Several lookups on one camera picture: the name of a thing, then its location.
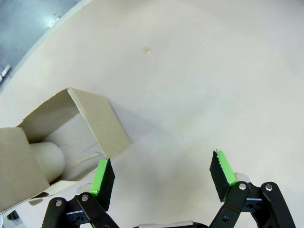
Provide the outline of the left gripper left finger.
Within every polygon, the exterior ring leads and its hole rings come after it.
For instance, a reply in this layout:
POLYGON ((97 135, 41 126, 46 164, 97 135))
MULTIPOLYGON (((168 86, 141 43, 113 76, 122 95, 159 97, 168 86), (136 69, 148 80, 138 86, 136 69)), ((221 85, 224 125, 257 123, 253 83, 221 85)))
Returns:
POLYGON ((107 214, 114 179, 111 161, 100 160, 89 191, 79 193, 71 200, 63 197, 51 199, 42 227, 79 228, 90 224, 93 228, 117 228, 118 225, 107 214))

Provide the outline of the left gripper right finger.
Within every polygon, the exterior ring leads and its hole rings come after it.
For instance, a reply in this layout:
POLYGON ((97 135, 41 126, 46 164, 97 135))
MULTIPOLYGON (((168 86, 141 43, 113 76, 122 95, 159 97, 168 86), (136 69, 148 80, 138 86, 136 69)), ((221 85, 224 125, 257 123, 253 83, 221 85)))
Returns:
POLYGON ((215 150, 210 164, 210 173, 218 197, 223 203, 211 228, 233 228, 242 212, 251 214, 259 228, 294 228, 295 223, 280 191, 274 182, 265 182, 260 187, 237 177, 224 152, 215 150))

